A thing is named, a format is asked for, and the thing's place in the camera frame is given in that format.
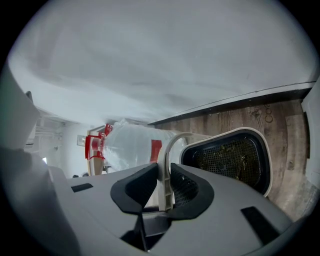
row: black trim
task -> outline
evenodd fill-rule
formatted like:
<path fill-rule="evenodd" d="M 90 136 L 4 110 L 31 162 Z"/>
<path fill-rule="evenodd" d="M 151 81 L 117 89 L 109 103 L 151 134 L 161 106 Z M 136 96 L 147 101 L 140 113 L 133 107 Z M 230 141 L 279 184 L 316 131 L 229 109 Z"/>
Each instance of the black trim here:
<path fill-rule="evenodd" d="M 80 191 L 83 191 L 83 190 L 91 189 L 93 187 L 94 186 L 92 186 L 91 184 L 85 183 L 85 184 L 81 184 L 81 185 L 72 186 L 71 188 L 72 188 L 74 193 L 77 193 L 77 192 L 80 192 Z"/>
<path fill-rule="evenodd" d="M 264 246 L 279 236 L 279 232 L 254 206 L 243 208 L 241 212 Z"/>
<path fill-rule="evenodd" d="M 232 140 L 247 138 L 251 140 L 256 148 L 259 168 L 260 168 L 260 178 L 257 184 L 252 187 L 257 192 L 264 195 L 270 185 L 270 162 L 267 147 L 263 138 L 253 130 L 240 129 L 226 135 L 213 138 L 210 142 L 199 143 L 193 147 L 185 149 L 181 154 L 181 164 L 186 166 L 191 166 L 195 168 L 200 168 L 194 159 L 194 155 L 197 151 L 201 149 L 207 149 L 212 147 L 217 147 L 228 143 Z"/>
<path fill-rule="evenodd" d="M 301 89 L 301 90 L 289 90 L 289 91 L 277 92 L 277 93 L 267 94 L 267 95 L 258 96 L 258 97 L 246 98 L 246 99 L 237 100 L 237 101 L 233 101 L 233 102 L 229 102 L 229 103 L 225 103 L 217 106 L 206 107 L 204 109 L 196 110 L 190 113 L 179 114 L 177 116 L 152 122 L 150 123 L 150 125 L 155 126 L 155 125 L 160 125 L 167 122 L 179 121 L 182 119 L 195 118 L 203 115 L 211 115 L 211 114 L 216 114 L 220 112 L 243 109 L 243 108 L 248 108 L 248 107 L 253 107 L 258 105 L 304 99 L 307 96 L 308 92 L 310 92 L 310 90 L 311 90 L 310 88 Z"/>
<path fill-rule="evenodd" d="M 150 164 L 113 184 L 110 196 L 121 211 L 140 215 L 157 186 L 158 165 Z"/>
<path fill-rule="evenodd" d="M 177 184 L 177 180 L 175 177 L 180 177 L 183 175 L 186 179 L 183 179 L 180 182 L 186 182 L 186 186 L 188 186 L 188 182 L 193 181 L 197 188 L 196 194 L 192 195 L 190 200 L 187 203 L 184 203 L 181 206 L 175 204 L 175 208 L 168 211 L 168 218 L 170 220 L 191 220 L 198 217 L 202 214 L 213 202 L 214 200 L 214 189 L 203 178 L 200 178 L 197 175 L 194 175 L 175 163 L 171 163 L 171 186 L 174 194 L 179 194 L 179 189 L 184 189 L 184 186 L 181 184 Z"/>
<path fill-rule="evenodd" d="M 142 215 L 138 216 L 134 229 L 126 232 L 120 239 L 142 251 L 146 252 L 149 249 Z"/>

